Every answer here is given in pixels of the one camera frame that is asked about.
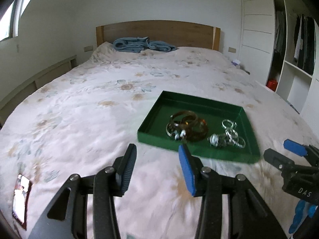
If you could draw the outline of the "amber translucent bangle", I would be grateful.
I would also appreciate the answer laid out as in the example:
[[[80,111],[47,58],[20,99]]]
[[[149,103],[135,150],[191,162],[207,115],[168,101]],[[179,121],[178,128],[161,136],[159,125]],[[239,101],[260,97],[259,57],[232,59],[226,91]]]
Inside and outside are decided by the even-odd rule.
[[[189,142],[198,142],[203,140],[209,131],[207,123],[204,119],[199,118],[197,125],[195,125],[191,129],[186,130],[186,138],[182,140],[189,141]]]

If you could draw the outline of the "dark olive jade bangle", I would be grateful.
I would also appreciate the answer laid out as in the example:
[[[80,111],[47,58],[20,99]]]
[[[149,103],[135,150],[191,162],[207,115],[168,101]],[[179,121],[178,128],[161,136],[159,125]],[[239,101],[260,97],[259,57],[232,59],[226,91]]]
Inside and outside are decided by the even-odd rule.
[[[191,129],[197,125],[198,115],[193,111],[179,111],[170,116],[169,125],[175,130]]]

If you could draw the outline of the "thin silver bangle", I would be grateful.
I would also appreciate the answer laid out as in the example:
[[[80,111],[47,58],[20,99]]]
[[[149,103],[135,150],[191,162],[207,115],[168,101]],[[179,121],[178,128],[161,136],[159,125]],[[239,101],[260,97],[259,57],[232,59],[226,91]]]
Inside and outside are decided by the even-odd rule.
[[[177,129],[175,126],[169,123],[166,125],[165,130],[166,130],[166,134],[169,137],[174,138],[175,140],[186,138],[186,135],[187,135],[186,130]]]

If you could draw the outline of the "green jewelry tray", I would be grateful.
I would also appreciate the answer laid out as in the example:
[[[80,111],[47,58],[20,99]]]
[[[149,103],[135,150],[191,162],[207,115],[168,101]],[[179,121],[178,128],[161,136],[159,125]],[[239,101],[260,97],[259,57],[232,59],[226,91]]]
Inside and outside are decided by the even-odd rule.
[[[196,96],[163,91],[137,131],[138,141],[173,151],[178,150],[181,141],[175,140],[174,130],[169,127],[173,120],[176,123],[189,123],[192,119],[198,122],[187,131],[187,144],[193,155],[234,161],[246,164],[258,162],[260,149],[249,118],[243,107]],[[223,120],[236,123],[234,130],[244,148],[233,145],[214,147],[207,138],[213,134],[224,135]]]

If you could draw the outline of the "red box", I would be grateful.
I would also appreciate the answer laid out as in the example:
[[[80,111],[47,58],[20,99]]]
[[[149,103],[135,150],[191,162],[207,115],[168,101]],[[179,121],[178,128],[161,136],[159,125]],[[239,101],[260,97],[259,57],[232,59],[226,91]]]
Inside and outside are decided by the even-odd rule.
[[[277,89],[277,85],[278,85],[278,82],[276,79],[269,79],[267,81],[266,87],[275,92]]]

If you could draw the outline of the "floral white bed duvet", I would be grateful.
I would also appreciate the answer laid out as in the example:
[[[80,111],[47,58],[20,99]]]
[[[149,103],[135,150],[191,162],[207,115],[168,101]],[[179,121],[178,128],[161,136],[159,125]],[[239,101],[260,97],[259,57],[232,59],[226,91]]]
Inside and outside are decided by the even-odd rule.
[[[260,150],[272,148],[298,164],[305,159],[286,151],[284,140],[318,145],[294,109],[217,51],[135,54],[105,43],[19,104],[1,130],[1,211],[14,231],[27,238],[71,174],[96,174],[134,143],[129,189],[115,200],[121,237],[193,238],[201,200],[188,192],[178,154],[137,142],[138,128],[163,91],[243,107]],[[26,230],[12,216],[18,174],[32,182]]]

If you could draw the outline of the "hanging clothes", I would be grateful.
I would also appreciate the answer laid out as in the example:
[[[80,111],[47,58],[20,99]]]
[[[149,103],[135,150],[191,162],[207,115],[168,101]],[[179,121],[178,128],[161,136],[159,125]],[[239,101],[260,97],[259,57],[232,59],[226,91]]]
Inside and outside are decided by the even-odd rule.
[[[313,75],[315,46],[315,20],[312,17],[276,12],[274,65],[286,62]]]

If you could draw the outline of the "wooden nightstand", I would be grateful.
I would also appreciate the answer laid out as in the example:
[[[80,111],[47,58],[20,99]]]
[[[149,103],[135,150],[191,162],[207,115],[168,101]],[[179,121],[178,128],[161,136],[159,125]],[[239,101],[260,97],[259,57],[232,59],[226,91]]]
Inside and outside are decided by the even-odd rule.
[[[245,73],[247,73],[248,75],[250,75],[250,72],[248,70],[246,70],[245,68],[241,67],[240,68],[242,71],[244,71]]]

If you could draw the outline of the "tissue box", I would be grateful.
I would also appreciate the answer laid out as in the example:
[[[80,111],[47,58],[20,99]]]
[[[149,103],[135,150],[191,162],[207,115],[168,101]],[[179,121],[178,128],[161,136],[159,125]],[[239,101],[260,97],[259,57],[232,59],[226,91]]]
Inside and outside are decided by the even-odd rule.
[[[237,68],[241,66],[241,62],[238,59],[234,59],[231,63]]]

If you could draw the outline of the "white wardrobe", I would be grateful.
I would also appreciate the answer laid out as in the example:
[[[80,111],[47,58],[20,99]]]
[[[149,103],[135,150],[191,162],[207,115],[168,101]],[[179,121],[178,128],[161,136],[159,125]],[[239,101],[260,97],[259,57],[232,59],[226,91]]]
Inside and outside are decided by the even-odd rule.
[[[318,24],[305,0],[241,0],[239,60],[318,133]]]

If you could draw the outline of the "beige low side shelf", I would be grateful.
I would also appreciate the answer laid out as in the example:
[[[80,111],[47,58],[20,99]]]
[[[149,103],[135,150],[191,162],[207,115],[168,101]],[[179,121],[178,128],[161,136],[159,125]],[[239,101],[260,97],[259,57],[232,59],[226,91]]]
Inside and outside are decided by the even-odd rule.
[[[29,95],[77,66],[77,56],[64,59],[33,75],[1,100],[1,127],[14,109]]]

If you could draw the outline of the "wooden headboard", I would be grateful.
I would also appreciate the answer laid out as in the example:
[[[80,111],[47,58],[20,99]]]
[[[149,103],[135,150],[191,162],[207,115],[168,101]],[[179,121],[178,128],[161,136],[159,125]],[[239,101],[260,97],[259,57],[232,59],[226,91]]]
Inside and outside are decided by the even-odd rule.
[[[96,27],[96,43],[113,43],[123,37],[149,37],[177,47],[195,47],[218,51],[221,29],[209,25],[167,20],[130,21]]]

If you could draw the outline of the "blue folded blanket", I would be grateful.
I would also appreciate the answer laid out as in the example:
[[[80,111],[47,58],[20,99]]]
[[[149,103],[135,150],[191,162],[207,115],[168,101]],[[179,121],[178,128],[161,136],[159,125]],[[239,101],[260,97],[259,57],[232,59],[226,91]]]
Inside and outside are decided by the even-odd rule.
[[[177,48],[167,42],[161,40],[150,40],[149,37],[123,37],[118,38],[113,42],[113,47],[116,51],[140,53],[146,49],[171,52]]]

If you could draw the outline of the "window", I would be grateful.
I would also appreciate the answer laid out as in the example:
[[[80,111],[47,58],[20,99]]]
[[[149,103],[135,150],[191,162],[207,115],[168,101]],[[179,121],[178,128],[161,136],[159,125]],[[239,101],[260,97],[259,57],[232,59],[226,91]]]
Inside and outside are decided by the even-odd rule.
[[[1,17],[1,41],[18,36],[20,18],[31,0],[14,0]]]

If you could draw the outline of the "right wall socket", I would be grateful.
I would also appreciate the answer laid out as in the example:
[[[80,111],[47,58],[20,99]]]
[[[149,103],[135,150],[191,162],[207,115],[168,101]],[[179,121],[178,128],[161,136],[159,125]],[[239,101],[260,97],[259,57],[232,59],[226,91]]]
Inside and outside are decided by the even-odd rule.
[[[232,48],[232,47],[229,47],[229,48],[228,48],[228,51],[229,51],[230,53],[236,53],[236,49],[235,49],[235,48]]]

